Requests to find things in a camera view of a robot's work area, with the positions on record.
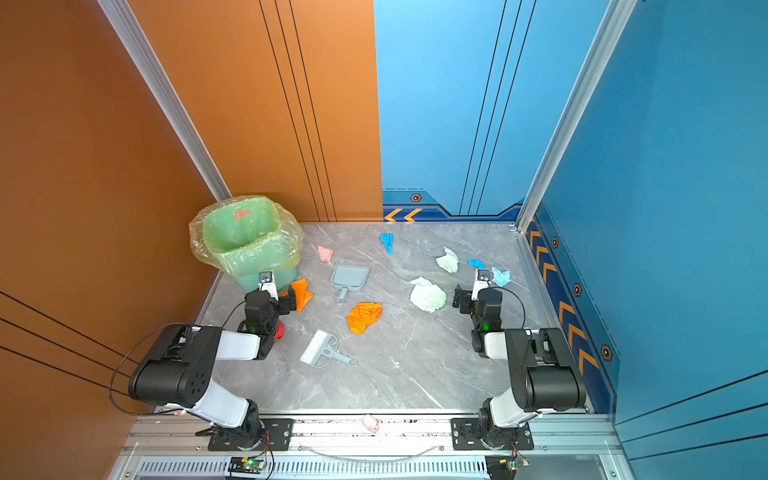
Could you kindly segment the grey-blue hand brush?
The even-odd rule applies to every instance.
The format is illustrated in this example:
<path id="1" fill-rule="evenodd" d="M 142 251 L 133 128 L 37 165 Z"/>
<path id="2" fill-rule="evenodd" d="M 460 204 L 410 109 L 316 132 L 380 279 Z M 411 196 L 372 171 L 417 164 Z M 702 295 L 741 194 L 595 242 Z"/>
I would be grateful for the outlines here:
<path id="1" fill-rule="evenodd" d="M 329 366 L 333 361 L 356 367 L 358 361 L 339 351 L 339 339 L 324 330 L 317 330 L 307 348 L 300 357 L 300 361 L 315 369 Z"/>

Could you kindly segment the grey-blue plastic dustpan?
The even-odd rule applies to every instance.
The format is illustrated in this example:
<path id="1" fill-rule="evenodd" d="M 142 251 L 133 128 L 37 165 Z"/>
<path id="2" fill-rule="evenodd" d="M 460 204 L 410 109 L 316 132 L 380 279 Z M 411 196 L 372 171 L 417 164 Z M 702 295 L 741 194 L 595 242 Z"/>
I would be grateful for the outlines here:
<path id="1" fill-rule="evenodd" d="M 360 291 L 367 280 L 370 268 L 337 264 L 331 275 L 331 285 L 338 291 L 337 303 L 345 301 L 350 292 Z"/>

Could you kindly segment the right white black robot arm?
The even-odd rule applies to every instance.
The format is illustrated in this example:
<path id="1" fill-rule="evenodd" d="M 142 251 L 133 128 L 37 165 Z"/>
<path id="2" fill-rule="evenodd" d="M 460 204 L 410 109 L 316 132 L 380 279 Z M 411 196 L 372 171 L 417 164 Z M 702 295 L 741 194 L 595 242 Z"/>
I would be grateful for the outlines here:
<path id="1" fill-rule="evenodd" d="M 502 291 L 501 287 L 455 289 L 452 306 L 473 322 L 473 350 L 482 358 L 504 361 L 509 376 L 509 387 L 486 399 L 475 418 L 451 421 L 456 450 L 531 451 L 531 421 L 582 409 L 587 403 L 583 376 L 562 331 L 504 328 Z"/>

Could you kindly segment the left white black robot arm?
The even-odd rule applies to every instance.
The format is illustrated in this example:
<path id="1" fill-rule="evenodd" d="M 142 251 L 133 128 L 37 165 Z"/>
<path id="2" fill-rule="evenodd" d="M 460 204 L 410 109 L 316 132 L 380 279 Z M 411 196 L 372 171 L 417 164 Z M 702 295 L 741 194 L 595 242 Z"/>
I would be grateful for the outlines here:
<path id="1" fill-rule="evenodd" d="M 234 331 L 215 326 L 163 327 L 134 370 L 129 396 L 153 406 L 181 409 L 208 423 L 196 433 L 210 450 L 254 450 L 268 446 L 268 430 L 255 401 L 235 395 L 213 379 L 218 361 L 265 359 L 274 346 L 282 315 L 298 309 L 288 288 L 245 296 L 245 319 Z"/>

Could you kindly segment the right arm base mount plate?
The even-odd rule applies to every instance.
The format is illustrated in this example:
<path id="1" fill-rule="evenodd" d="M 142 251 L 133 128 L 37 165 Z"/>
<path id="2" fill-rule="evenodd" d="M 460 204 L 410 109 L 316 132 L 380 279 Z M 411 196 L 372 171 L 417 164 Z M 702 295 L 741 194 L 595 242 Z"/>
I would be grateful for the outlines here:
<path id="1" fill-rule="evenodd" d="M 518 450 L 535 448 L 528 425 L 515 428 L 487 426 L 478 418 L 452 418 L 450 420 L 453 449 L 470 450 Z"/>

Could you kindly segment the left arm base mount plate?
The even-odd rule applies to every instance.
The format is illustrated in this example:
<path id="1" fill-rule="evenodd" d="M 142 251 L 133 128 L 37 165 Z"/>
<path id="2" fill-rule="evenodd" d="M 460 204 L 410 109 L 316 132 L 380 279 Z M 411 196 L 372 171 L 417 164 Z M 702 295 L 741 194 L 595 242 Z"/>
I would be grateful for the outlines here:
<path id="1" fill-rule="evenodd" d="M 218 426 L 210 428 L 209 451 L 271 452 L 287 451 L 293 435 L 292 418 L 266 418 L 256 421 L 252 426 L 224 429 Z"/>

